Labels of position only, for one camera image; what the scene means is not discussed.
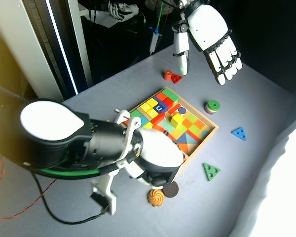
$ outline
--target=table surface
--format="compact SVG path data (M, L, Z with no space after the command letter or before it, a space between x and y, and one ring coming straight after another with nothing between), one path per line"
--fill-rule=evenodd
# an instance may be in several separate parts
M122 170L113 181L117 213L78 226L55 222L41 202L9 221L0 221L0 237L223 237L228 236L246 197L272 148L292 103L292 96L244 65L232 81L216 83L202 53L192 46L190 70L178 84L163 80L166 69L178 73L172 46L80 93L65 102L93 119L113 120L115 108L132 109L165 86L172 88L200 112L210 99L221 109L208 117L220 128L176 181L179 193L161 207L147 202L149 187L130 179ZM247 141L231 134L244 127ZM221 169L208 182L202 163ZM0 185L0 216L20 211L38 196L29 172L6 161ZM68 221L97 214L99 206L89 197L90 180L58 180L46 194L53 212ZM52 179L40 177L43 186Z

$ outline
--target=blue triangle block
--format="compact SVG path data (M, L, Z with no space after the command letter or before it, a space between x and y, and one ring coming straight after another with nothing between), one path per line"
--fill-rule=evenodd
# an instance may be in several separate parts
M231 133L243 141L247 140L247 136L246 136L246 133L245 133L245 130L243 129L243 127L240 127L238 129L232 131Z
M190 135L188 135L187 133L185 135L187 144L198 144L198 142L195 141L194 138L192 138Z
M185 133L181 137L178 138L177 143L184 143L184 144L186 144L186 136L185 136Z

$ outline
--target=robotic hand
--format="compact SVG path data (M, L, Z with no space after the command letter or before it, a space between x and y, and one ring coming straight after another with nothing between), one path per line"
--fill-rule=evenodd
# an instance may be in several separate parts
M124 22L136 16L139 12L139 9L136 4L127 5L125 3L111 3L109 1L109 12L114 19Z
M182 20L172 27L175 32L173 55L179 60L182 75L188 73L190 36L198 51L203 51L218 83L224 85L226 79L231 80L242 68L240 52L229 36L231 30L219 12L202 0L179 0L178 6L183 12Z
M9 125L9 140L16 147L13 154L18 160L8 158L52 178L100 176L99 181L91 182L91 197L103 212L113 215L116 196L111 184L120 169L152 188L162 188L173 181L184 159L165 134L140 128L140 118L130 118L126 110L117 112L114 122L104 122L53 101L22 106L14 113L14 124ZM122 127L120 123L128 119L128 127Z

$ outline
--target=green triangle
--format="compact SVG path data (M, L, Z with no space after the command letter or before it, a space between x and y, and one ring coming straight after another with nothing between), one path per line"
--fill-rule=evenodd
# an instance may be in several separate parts
M218 173L221 171L221 169L218 169L217 167L212 166L208 163L203 163L203 166L204 166L208 181L211 181L212 179L214 179L214 177L218 175Z

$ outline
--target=light strip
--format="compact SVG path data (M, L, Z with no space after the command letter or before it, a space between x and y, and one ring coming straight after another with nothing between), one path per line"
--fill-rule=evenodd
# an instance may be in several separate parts
M59 46L60 46L61 52L62 52L62 54L63 54L64 60L65 60L65 63L66 63L67 69L68 69L68 73L69 73L69 76L70 76L71 82L72 82L72 84L73 84L73 86L74 86L75 94L78 95L78 91L77 91L77 88L76 88L76 86L75 86L75 82L74 82L73 75L71 74L71 70L70 70L70 67L69 67L69 63L68 63L68 60L67 60L67 57L66 57L66 54L65 54L65 50L64 50L64 47L63 47L63 43L61 42L61 39L60 39L60 35L59 35L59 32L58 32L58 28L57 28L57 25L56 25L56 21L55 21L54 14L53 14L53 11L52 11L52 9L51 9L51 6L50 6L50 2L49 2L49 0L46 0L46 4L47 4L47 8L48 8L48 11L49 11L49 15L50 15L51 21L52 21L53 26L54 26L54 29L55 29L55 33L56 33L56 36L57 36L57 40L58 40L58 43L59 43Z

